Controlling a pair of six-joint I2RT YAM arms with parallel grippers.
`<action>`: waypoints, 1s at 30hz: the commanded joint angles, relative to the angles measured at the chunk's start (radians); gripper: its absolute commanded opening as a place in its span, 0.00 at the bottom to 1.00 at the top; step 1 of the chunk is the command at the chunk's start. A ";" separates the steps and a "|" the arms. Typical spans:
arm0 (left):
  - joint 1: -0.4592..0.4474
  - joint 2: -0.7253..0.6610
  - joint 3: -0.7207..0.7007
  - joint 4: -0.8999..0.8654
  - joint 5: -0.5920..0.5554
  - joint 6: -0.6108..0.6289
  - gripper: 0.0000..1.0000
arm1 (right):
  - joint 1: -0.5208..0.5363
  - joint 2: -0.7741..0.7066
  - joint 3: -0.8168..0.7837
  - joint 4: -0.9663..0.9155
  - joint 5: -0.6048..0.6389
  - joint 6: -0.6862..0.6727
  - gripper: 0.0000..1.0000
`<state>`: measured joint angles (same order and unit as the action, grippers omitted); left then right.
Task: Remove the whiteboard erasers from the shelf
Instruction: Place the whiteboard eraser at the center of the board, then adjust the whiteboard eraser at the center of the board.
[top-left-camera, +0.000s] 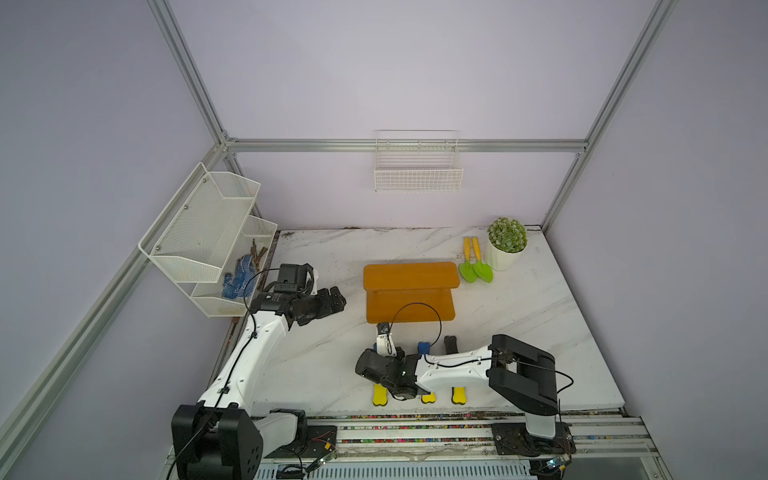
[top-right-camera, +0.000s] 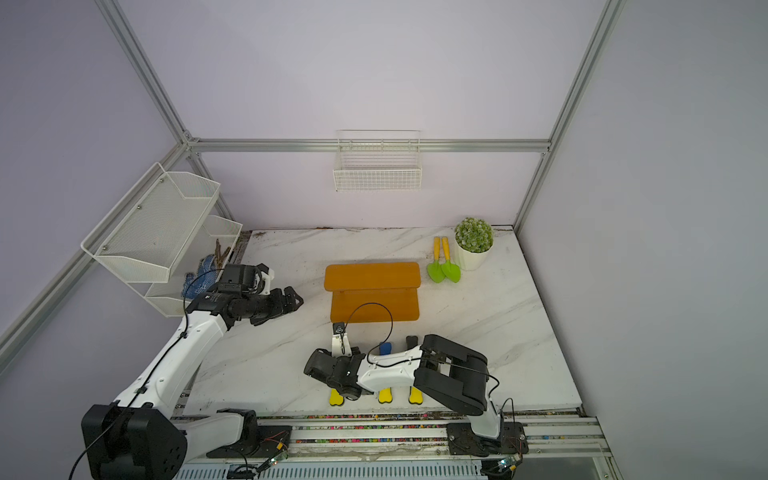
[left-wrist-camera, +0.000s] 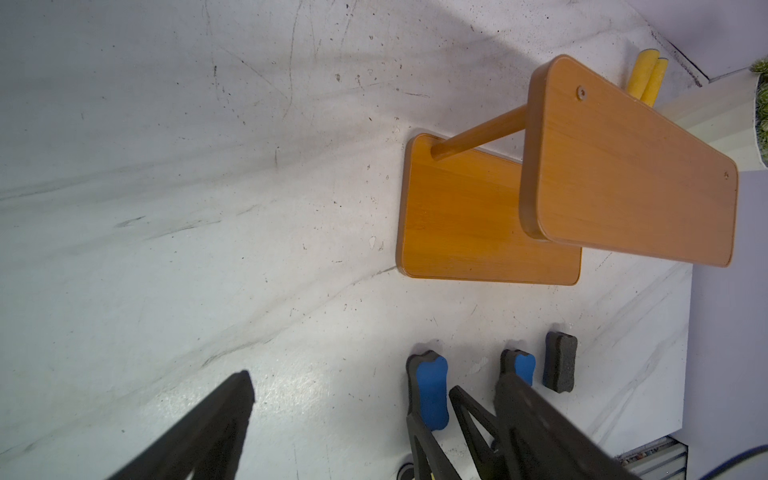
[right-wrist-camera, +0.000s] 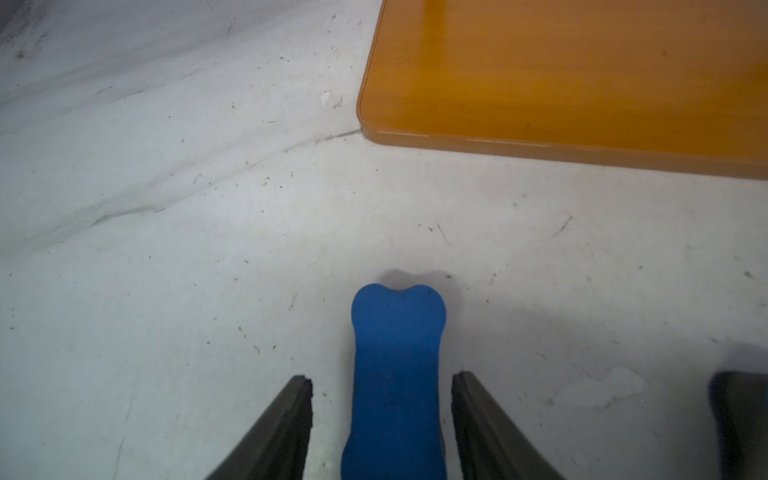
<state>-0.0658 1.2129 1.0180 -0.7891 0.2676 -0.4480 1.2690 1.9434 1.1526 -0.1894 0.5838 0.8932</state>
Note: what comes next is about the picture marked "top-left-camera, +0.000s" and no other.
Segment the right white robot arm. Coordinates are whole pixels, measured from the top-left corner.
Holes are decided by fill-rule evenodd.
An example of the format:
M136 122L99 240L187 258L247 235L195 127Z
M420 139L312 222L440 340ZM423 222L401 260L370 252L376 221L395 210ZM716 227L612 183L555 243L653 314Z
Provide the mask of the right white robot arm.
M444 355L383 355L368 348L357 360L355 373L403 400L447 388L486 387L524 413L529 435L556 437L558 371L552 354L505 334L464 352L450 335L444 347Z

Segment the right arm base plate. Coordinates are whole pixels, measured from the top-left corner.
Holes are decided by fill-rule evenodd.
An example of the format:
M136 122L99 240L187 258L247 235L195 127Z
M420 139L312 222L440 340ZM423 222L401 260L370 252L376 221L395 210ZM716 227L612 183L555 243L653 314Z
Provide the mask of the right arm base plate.
M530 434L524 423L494 423L491 432L496 452L502 456L534 458L576 453L570 426L560 421L555 422L555 436L552 439Z

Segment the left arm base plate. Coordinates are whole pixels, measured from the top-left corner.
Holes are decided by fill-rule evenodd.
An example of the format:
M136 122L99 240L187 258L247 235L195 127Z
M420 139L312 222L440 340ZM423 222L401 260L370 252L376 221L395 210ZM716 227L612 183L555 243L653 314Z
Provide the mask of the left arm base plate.
M334 449L337 443L336 425L309 425L298 438L267 456L268 459L315 459Z

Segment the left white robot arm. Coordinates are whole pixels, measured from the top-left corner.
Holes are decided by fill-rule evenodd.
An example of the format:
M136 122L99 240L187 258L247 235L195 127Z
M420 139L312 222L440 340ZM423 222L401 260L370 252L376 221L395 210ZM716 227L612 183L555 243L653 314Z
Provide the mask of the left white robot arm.
M256 387L270 353L293 325L305 326L345 306L337 287L307 296L259 293L216 380L195 404L179 406L172 417L170 472L180 479L253 479L262 459L276 451L298 458L308 444L306 413L274 408L254 419Z

